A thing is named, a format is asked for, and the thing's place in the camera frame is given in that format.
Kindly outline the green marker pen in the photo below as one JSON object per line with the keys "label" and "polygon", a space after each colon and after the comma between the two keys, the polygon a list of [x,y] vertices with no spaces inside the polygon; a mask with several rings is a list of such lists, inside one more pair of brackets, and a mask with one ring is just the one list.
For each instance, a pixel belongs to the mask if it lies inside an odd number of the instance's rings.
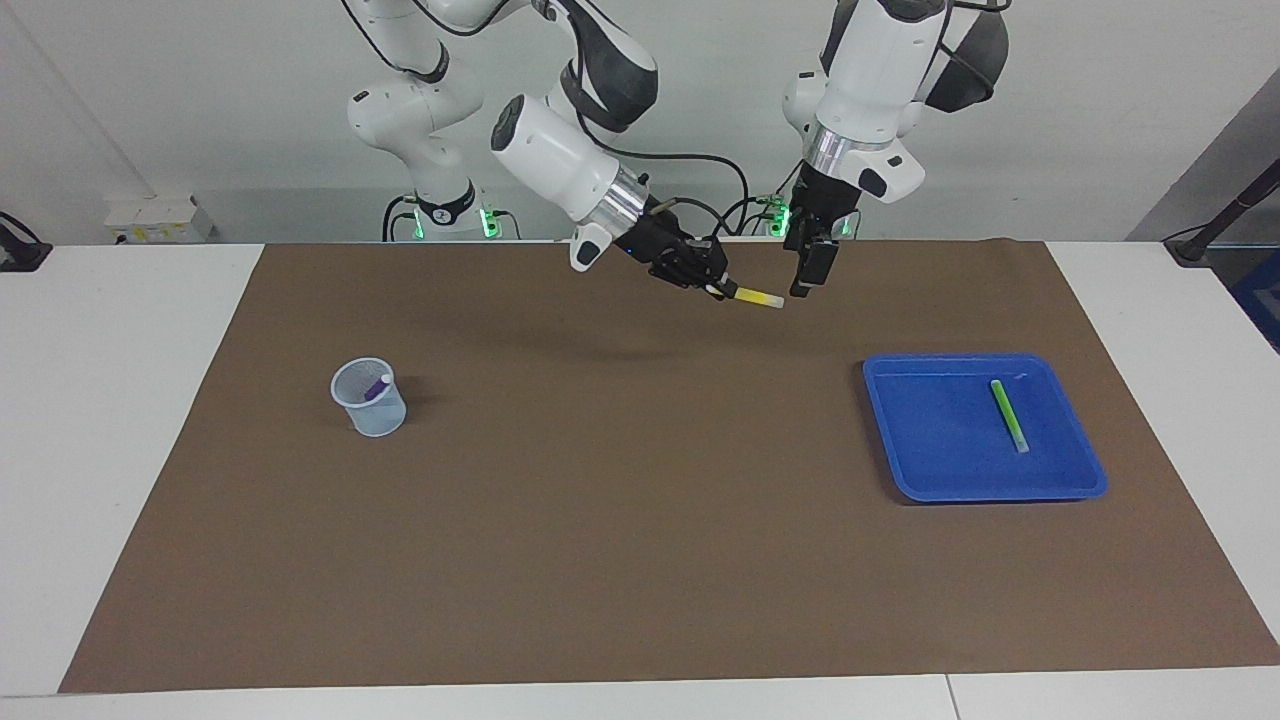
{"label": "green marker pen", "polygon": [[1021,423],[1004,382],[1001,379],[992,379],[989,382],[989,389],[1015,450],[1019,454],[1029,454],[1030,446],[1027,434],[1021,428]]}

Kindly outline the blue plastic tray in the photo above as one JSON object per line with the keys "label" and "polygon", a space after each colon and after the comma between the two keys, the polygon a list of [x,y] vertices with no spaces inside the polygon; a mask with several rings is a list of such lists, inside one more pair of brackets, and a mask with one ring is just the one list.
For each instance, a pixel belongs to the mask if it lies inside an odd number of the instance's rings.
{"label": "blue plastic tray", "polygon": [[[920,503],[1100,498],[1108,477],[1052,366],[1034,354],[878,354],[863,364],[893,483]],[[1029,446],[1019,454],[992,379]]]}

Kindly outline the black stand pole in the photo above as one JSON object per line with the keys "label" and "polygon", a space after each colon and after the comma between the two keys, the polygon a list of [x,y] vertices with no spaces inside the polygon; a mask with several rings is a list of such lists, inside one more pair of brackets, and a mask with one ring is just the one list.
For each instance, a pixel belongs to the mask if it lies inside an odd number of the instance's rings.
{"label": "black stand pole", "polygon": [[1280,190],[1280,156],[1276,156],[1238,196],[1202,225],[1175,232],[1160,243],[1184,268],[1211,268],[1210,247],[1247,211]]}

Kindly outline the white wall power box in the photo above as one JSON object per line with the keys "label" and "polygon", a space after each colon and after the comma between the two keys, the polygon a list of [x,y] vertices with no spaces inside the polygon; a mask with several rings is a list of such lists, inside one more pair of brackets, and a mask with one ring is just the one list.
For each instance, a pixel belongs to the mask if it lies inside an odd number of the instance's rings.
{"label": "white wall power box", "polygon": [[192,195],[110,201],[102,225],[116,245],[206,243],[215,231]]}

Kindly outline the black clamp mount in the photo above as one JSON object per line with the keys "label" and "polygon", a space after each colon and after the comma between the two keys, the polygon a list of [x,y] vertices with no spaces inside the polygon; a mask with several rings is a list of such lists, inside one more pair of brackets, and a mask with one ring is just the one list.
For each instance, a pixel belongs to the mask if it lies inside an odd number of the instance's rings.
{"label": "black clamp mount", "polygon": [[52,251],[24,222],[0,210],[0,273],[31,273],[40,269]]}

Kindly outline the translucent plastic cup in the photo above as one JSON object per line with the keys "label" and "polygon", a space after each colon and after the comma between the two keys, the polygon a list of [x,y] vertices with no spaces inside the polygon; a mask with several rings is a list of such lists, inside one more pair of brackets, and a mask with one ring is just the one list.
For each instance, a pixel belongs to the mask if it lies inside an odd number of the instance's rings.
{"label": "translucent plastic cup", "polygon": [[[375,402],[365,402],[365,391],[384,373],[393,377],[390,388]],[[340,366],[330,384],[332,400],[342,407],[356,432],[369,438],[389,436],[407,418],[407,405],[392,366],[379,357],[357,357]]]}

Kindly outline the brown table mat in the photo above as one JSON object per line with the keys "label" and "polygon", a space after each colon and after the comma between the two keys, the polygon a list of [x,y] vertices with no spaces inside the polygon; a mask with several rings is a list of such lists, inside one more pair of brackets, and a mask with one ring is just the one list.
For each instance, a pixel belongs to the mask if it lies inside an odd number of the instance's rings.
{"label": "brown table mat", "polygon": [[[1029,352],[1108,477],[892,488],[878,354]],[[407,418],[330,396],[379,357]],[[1280,664],[1042,243],[870,242],[783,310],[620,252],[279,245],[250,277],[64,693]]]}

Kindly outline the blue box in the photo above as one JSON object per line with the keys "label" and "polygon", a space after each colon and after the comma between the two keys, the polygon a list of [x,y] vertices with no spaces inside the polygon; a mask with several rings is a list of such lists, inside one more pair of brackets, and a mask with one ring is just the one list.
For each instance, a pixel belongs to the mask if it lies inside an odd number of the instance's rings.
{"label": "blue box", "polygon": [[1230,295],[1260,333],[1280,354],[1280,249],[1240,279],[1228,284]]}

